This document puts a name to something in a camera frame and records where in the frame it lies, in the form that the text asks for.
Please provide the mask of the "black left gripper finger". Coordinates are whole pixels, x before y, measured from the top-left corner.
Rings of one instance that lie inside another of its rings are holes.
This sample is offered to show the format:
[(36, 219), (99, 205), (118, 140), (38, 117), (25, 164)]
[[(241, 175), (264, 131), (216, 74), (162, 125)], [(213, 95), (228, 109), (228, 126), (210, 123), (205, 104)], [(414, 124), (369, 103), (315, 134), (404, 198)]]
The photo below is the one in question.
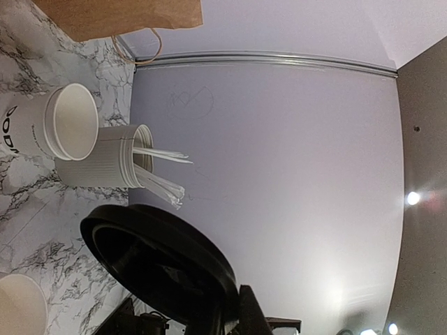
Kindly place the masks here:
[(254, 291), (241, 285), (224, 318), (224, 334), (272, 334)]

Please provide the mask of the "black plastic cup lid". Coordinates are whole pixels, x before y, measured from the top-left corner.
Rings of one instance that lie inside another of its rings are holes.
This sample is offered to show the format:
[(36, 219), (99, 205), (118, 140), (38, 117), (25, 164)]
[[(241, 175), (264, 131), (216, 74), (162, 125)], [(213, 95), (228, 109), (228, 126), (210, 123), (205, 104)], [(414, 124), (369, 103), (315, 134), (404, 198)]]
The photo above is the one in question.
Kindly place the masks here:
[(236, 278), (201, 231), (149, 205), (101, 205), (80, 233), (107, 272), (138, 299), (186, 326), (220, 312), (225, 330), (238, 319)]

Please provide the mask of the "white paper coffee cup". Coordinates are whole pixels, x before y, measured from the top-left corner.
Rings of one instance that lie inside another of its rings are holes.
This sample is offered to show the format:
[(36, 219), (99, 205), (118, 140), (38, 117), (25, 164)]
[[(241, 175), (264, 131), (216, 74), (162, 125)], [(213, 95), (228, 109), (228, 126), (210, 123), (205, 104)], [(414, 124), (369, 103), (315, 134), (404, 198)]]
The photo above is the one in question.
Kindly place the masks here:
[(1, 334), (45, 334), (46, 327), (47, 302), (37, 282), (1, 272)]

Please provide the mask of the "brown paper takeout bag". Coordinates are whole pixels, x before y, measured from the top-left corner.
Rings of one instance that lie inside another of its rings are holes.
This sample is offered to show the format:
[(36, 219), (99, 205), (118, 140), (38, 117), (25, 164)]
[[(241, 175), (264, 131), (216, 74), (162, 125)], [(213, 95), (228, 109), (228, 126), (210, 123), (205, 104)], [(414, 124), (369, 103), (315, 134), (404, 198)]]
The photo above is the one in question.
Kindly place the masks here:
[[(203, 24), (200, 0), (190, 1), (35, 1), (67, 36), (76, 42), (111, 38), (119, 57), (129, 64), (152, 63), (161, 53), (163, 41), (157, 29), (192, 29)], [(134, 61), (119, 48), (117, 37), (150, 29), (159, 41), (156, 54), (146, 61)]]

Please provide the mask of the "white wrapped stirrer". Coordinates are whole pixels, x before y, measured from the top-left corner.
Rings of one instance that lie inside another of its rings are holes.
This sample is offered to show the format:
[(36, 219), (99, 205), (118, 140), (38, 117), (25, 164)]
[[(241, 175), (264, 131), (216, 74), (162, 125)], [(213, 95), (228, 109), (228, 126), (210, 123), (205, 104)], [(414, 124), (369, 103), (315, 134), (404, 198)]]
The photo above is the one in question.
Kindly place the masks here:
[(193, 162), (189, 160), (188, 155), (182, 154), (177, 151), (166, 151), (153, 148), (134, 147), (133, 153), (157, 157), (167, 161), (174, 161), (177, 163), (193, 164)]
[(158, 177), (137, 164), (134, 164), (133, 168), (135, 170), (136, 178), (143, 188), (146, 188), (162, 200), (168, 202), (174, 208), (181, 208), (182, 199), (185, 196), (185, 189), (183, 186)]

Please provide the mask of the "white ribbed holder cup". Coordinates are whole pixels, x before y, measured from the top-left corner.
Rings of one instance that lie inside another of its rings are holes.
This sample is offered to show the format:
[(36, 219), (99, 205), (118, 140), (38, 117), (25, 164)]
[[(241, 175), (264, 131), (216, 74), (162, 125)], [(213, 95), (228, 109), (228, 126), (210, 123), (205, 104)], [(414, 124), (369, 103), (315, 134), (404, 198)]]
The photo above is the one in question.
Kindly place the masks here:
[(134, 165), (153, 171), (153, 158), (135, 154), (134, 148), (153, 147), (148, 126), (128, 125), (98, 130), (93, 151), (82, 161), (55, 160), (61, 181), (68, 186), (142, 188)]

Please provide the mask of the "white paper cup stack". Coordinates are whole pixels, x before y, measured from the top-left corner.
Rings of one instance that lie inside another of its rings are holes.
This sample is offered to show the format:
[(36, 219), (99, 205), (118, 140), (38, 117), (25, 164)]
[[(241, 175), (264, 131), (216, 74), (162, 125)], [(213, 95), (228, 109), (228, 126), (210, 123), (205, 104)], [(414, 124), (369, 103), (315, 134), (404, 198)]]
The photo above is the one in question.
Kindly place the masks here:
[(90, 155), (97, 137), (97, 107), (82, 84), (33, 98), (15, 97), (1, 113), (1, 148), (15, 156), (81, 161)]

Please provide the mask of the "right aluminium frame post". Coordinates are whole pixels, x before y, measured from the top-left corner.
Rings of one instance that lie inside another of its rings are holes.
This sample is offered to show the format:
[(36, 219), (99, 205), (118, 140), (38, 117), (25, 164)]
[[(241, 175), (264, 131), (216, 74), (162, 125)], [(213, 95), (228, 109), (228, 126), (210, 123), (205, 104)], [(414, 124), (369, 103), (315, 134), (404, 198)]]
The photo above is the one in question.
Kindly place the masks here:
[(267, 51), (209, 51), (182, 52), (157, 57), (146, 63), (142, 57), (137, 59), (139, 68), (166, 68), (180, 66), (202, 66), (215, 64), (267, 64), (271, 66), (295, 66), (303, 68), (321, 68), (347, 70), (380, 77), (398, 78), (397, 70), (361, 61), (321, 55), (280, 53)]

